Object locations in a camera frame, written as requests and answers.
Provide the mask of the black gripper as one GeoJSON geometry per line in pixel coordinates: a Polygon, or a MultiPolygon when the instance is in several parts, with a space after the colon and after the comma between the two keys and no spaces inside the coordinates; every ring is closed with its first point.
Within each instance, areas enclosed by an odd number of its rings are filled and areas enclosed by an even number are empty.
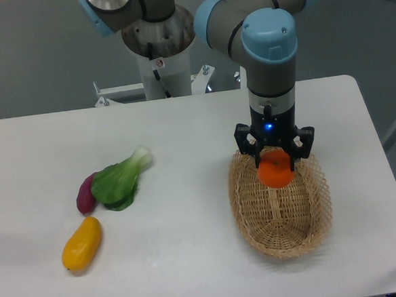
{"type": "Polygon", "coordinates": [[[314,143],[315,128],[312,126],[298,128],[295,125],[295,105],[288,111],[266,118],[252,108],[251,126],[238,123],[234,137],[238,150],[243,155],[254,158],[255,167],[260,166],[262,149],[266,146],[281,147],[290,156],[290,169],[300,159],[310,156],[314,143]]]}

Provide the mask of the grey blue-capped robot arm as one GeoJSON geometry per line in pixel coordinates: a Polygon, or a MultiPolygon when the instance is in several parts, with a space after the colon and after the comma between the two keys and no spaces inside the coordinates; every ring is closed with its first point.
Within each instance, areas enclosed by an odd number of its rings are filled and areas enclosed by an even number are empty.
{"type": "Polygon", "coordinates": [[[315,130],[295,121],[294,14],[317,0],[205,0],[192,14],[176,0],[79,0],[101,35],[121,33],[140,65],[149,99],[192,94],[189,50],[194,40],[245,69],[251,123],[238,124],[241,153],[261,160],[281,148],[290,165],[309,157],[315,130]]]}

